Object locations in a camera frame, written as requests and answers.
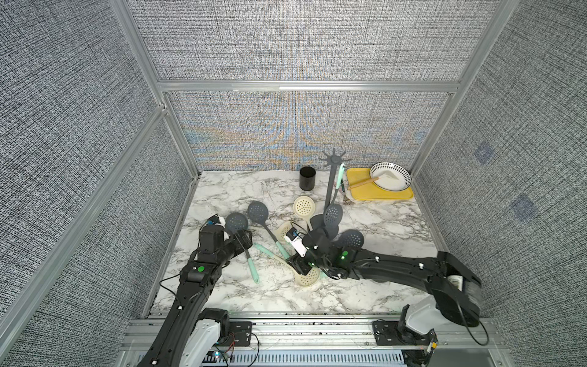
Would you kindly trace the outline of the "cream skimmer long handle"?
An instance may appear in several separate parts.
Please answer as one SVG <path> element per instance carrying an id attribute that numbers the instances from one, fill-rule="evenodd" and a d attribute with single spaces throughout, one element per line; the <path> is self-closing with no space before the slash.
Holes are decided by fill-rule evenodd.
<path id="1" fill-rule="evenodd" d="M 270 250 L 266 249 L 264 246 L 254 243 L 253 246 L 258 249 L 259 251 L 263 252 L 264 254 L 272 257 L 273 259 L 279 261 L 279 263 L 283 264 L 287 269 L 291 270 L 296 283 L 302 287 L 310 287 L 311 285 L 316 284 L 320 279 L 321 271 L 317 268 L 311 268 L 310 271 L 306 274 L 298 273 L 289 263 L 287 263 L 283 258 L 279 255 L 274 254 Z"/>

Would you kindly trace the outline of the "dark grey utensil rack stand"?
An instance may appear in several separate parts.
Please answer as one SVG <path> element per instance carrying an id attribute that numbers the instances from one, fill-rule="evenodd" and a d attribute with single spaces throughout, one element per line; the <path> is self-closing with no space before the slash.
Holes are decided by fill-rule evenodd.
<path id="1" fill-rule="evenodd" d="M 332 196 L 334 194 L 334 181 L 336 180 L 336 174 L 338 173 L 338 168 L 339 165 L 341 165 L 342 163 L 346 163 L 347 161 L 350 161 L 350 158 L 345 158 L 345 151 L 343 153 L 337 154 L 336 153 L 336 149 L 333 148 L 332 152 L 330 154 L 326 153 L 325 151 L 323 151 L 323 153 L 325 154 L 326 157 L 324 158 L 319 158 L 321 161 L 325 161 L 325 166 L 326 167 L 330 167 L 330 175 L 329 175 L 329 180 L 328 180 L 328 185 L 327 185 L 327 195 L 325 198 L 325 202 L 324 202 L 324 206 L 323 206 L 323 212 L 322 213 L 318 213 L 315 214 L 311 220 L 310 223 L 313 227 L 313 229 L 315 230 L 322 230 L 325 232 L 325 234 L 327 235 L 327 237 L 329 239 L 334 239 L 336 238 L 336 236 L 339 233 L 339 226 L 334 226 L 334 227 L 326 227 L 325 223 L 323 221 L 323 214 L 325 211 L 325 207 L 330 205 L 330 200 L 332 199 Z"/>

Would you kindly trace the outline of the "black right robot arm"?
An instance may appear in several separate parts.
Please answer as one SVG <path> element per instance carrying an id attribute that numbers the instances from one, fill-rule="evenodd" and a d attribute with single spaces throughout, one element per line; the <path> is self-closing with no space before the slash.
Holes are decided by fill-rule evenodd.
<path id="1" fill-rule="evenodd" d="M 283 238 L 296 251 L 287 261 L 302 275 L 319 269 L 333 280 L 390 282 L 426 292 L 428 298 L 401 312 L 395 330 L 403 343 L 431 339 L 432 331 L 443 324 L 472 330 L 482 323 L 481 281 L 449 252 L 425 258 L 380 254 L 364 249 L 364 235 L 356 229 L 342 232 L 335 240 L 325 229 L 307 233 L 290 229 Z"/>

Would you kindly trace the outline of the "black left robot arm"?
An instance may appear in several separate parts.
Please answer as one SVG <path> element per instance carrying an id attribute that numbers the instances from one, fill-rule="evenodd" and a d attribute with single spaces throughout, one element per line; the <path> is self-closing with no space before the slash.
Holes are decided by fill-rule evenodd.
<path id="1" fill-rule="evenodd" d="M 200 230 L 199 246 L 180 271 L 175 301 L 140 366 L 179 366 L 200 313 L 222 270 L 236 256 L 252 247 L 252 232 L 227 231 L 220 225 Z"/>

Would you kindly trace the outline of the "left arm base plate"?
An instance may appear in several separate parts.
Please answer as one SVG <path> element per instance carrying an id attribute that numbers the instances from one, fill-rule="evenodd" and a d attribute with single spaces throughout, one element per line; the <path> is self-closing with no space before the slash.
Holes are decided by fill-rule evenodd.
<path id="1" fill-rule="evenodd" d="M 249 347 L 252 339 L 252 326 L 250 321 L 230 322 L 229 327 L 221 329 L 218 347 Z"/>

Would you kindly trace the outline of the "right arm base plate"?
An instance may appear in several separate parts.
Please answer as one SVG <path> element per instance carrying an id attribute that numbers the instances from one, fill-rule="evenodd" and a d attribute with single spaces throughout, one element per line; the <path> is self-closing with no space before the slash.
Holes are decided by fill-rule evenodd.
<path id="1" fill-rule="evenodd" d="M 431 330 L 428 334 L 414 333 L 409 328 L 400 328 L 398 321 L 376 320 L 371 323 L 375 342 L 380 347 L 389 346 L 429 346 L 438 343 L 437 335 Z"/>

